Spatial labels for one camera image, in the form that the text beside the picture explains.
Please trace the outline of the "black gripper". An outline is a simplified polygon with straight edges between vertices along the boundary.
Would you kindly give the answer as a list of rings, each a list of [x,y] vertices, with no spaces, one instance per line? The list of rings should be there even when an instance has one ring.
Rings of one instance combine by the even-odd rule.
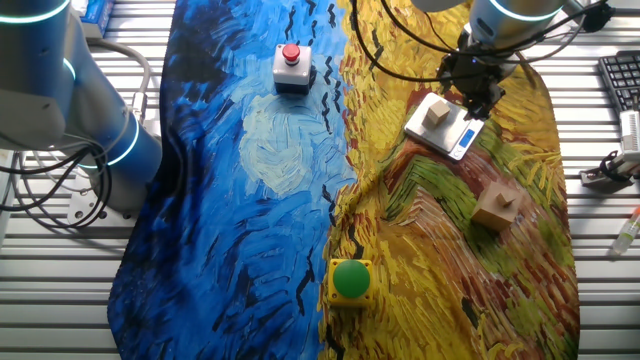
[[[499,83],[505,78],[505,66],[486,64],[471,55],[449,54],[442,58],[438,76],[446,78],[465,95],[465,106],[470,116],[483,120],[505,95]],[[481,103],[472,95],[484,95]]]

